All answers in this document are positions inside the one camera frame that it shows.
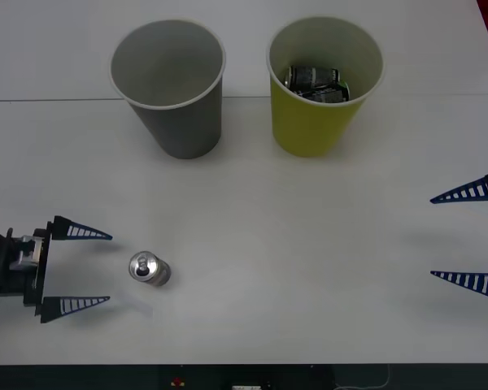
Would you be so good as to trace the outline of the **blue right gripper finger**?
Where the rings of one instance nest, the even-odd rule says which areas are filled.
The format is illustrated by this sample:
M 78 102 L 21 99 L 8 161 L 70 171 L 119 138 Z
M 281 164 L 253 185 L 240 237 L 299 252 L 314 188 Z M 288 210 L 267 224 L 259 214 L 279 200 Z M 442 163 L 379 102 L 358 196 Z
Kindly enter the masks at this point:
M 488 174 L 484 177 L 453 188 L 433 197 L 432 204 L 454 202 L 488 202 Z
M 488 273 L 431 271 L 430 274 L 448 283 L 488 297 Z

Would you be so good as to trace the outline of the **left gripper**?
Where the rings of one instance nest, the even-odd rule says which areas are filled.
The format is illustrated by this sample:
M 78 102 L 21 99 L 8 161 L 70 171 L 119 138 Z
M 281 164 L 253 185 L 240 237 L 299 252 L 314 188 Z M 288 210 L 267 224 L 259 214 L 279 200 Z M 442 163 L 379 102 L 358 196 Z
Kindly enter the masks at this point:
M 13 237 L 12 233 L 13 229 L 9 228 L 5 236 L 0 234 L 0 297 L 22 297 L 24 306 L 35 308 L 41 323 L 52 322 L 111 299 L 109 296 L 43 299 L 51 238 L 54 241 L 111 241 L 111 235 L 59 215 L 31 236 Z

